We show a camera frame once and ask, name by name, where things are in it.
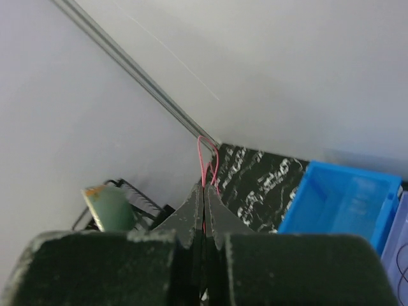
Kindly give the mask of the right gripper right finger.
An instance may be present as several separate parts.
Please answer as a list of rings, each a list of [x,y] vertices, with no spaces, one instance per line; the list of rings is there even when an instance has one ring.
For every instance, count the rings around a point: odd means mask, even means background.
[[[209,305],[396,305],[386,272],[362,237],[253,232],[203,192]]]

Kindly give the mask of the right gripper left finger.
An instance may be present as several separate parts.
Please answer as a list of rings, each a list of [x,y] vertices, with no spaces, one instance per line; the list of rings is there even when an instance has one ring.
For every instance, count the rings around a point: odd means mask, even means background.
[[[7,305],[199,305],[203,188],[151,231],[49,231],[6,282]]]

